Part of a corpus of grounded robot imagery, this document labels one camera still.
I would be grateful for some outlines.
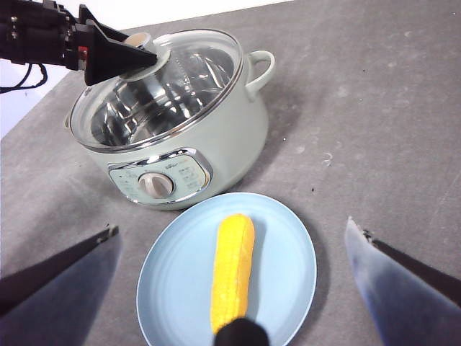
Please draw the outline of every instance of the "lid rim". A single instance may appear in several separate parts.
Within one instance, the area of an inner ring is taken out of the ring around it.
[[[220,91],[220,93],[210,102],[208,103],[203,109],[201,109],[198,113],[193,115],[190,119],[185,120],[184,122],[174,126],[173,128],[169,129],[168,131],[165,131],[163,133],[159,133],[158,135],[143,139],[142,141],[138,141],[135,143],[131,143],[128,145],[124,146],[92,146],[87,143],[84,143],[75,133],[72,127],[72,116],[74,114],[74,110],[76,109],[76,105],[79,102],[79,100],[85,95],[86,90],[88,88],[85,88],[85,90],[80,93],[79,97],[77,100],[74,102],[71,113],[69,116],[69,129],[72,133],[72,136],[85,148],[87,148],[90,151],[95,151],[98,153],[103,153],[103,154],[121,154],[121,153],[126,153],[126,152],[131,152],[131,151],[137,151],[141,150],[144,148],[148,148],[150,146],[156,145],[158,143],[164,142],[174,136],[179,135],[180,133],[183,133],[186,130],[189,130],[193,125],[196,125],[199,121],[201,121],[203,118],[205,118],[207,115],[209,115],[215,108],[217,108],[220,103],[230,94],[230,92],[233,90],[234,86],[237,84],[237,81],[240,79],[242,70],[243,70],[243,48],[241,44],[237,41],[237,39],[232,36],[231,34],[222,31],[222,30],[216,30],[216,29],[191,29],[191,30],[181,30],[178,32],[174,32],[170,35],[174,34],[179,34],[181,32],[193,32],[193,31],[211,31],[211,32],[219,32],[220,34],[224,34],[231,38],[235,43],[236,47],[238,49],[238,55],[239,55],[239,61],[237,68],[234,70],[234,73],[231,77],[231,80],[229,83]]]

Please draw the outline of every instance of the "pot body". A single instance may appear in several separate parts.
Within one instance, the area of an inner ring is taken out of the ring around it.
[[[255,78],[254,65],[263,60],[269,68]],[[271,53],[249,53],[226,97],[182,131],[132,151],[86,150],[129,200],[158,210],[187,208],[234,185],[258,158],[268,130],[258,90],[273,72]]]

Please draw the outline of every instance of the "corn cob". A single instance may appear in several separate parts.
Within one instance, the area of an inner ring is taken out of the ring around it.
[[[214,334],[248,307],[248,287],[254,245],[254,226],[243,214],[225,218],[218,229],[210,321]]]

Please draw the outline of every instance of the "plate rim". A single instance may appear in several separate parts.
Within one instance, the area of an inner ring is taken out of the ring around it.
[[[207,198],[206,200],[203,200],[202,202],[199,202],[199,203],[193,205],[192,207],[184,210],[182,213],[180,213],[158,235],[157,239],[154,241],[151,248],[149,249],[147,255],[144,257],[143,265],[141,266],[141,270],[140,270],[139,276],[138,276],[138,283],[136,285],[136,316],[138,318],[138,324],[139,324],[139,327],[141,329],[141,332],[143,333],[144,340],[147,342],[147,344],[149,346],[155,346],[155,345],[151,344],[149,339],[146,337],[146,333],[144,332],[143,324],[141,323],[140,316],[139,316],[139,286],[140,286],[141,277],[142,277],[143,272],[144,272],[144,268],[146,266],[147,259],[150,257],[151,252],[153,251],[153,249],[157,245],[157,242],[159,242],[160,238],[169,230],[171,225],[173,223],[175,223],[178,218],[182,217],[185,213],[188,213],[190,210],[193,210],[194,208],[197,208],[199,205],[201,205],[203,203],[206,203],[209,200],[222,198],[223,196],[228,196],[228,195],[256,196],[258,198],[266,198],[268,200],[271,200],[273,203],[276,203],[276,204],[280,205],[282,208],[284,208],[285,210],[287,210],[297,221],[299,221],[300,225],[304,229],[305,235],[307,236],[308,244],[309,244],[310,250],[312,251],[313,259],[314,259],[314,261],[313,261],[313,289],[312,289],[312,293],[309,296],[308,304],[306,305],[306,309],[305,309],[305,311],[303,313],[303,317],[300,319],[300,321],[297,324],[297,326],[295,327],[293,333],[284,342],[283,346],[287,346],[293,340],[295,335],[299,332],[299,330],[303,326],[304,321],[305,321],[305,319],[308,316],[308,313],[310,311],[310,307],[312,306],[313,298],[314,298],[314,295],[315,295],[315,290],[317,288],[317,255],[315,253],[315,248],[313,246],[313,242],[312,242],[312,239],[310,237],[308,229],[306,228],[305,224],[300,220],[300,218],[295,214],[295,212],[293,210],[291,210],[284,203],[276,200],[275,198],[269,197],[267,195],[262,195],[262,194],[259,194],[259,193],[255,193],[255,192],[227,192],[227,193],[223,193],[223,194],[220,194],[220,195],[213,196],[211,198]]]

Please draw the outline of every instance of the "blue plate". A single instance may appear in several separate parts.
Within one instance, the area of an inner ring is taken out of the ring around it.
[[[210,293],[216,233],[230,214],[255,226],[247,317],[265,328],[271,346],[299,330],[315,290],[315,253],[300,219],[263,195],[228,193],[205,200],[170,223],[141,269],[136,304],[151,346],[212,345]]]

